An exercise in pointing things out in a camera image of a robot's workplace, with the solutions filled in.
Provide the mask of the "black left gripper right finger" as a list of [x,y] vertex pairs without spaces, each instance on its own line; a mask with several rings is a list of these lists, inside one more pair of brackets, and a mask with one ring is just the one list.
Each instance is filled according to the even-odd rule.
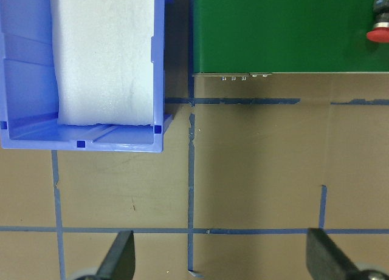
[[308,228],[306,267],[312,279],[357,279],[361,271],[321,228]]

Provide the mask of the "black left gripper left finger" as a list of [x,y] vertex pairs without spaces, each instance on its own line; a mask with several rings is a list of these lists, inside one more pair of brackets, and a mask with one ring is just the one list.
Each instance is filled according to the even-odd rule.
[[130,280],[135,274],[135,244],[133,231],[121,231],[99,266],[97,279]]

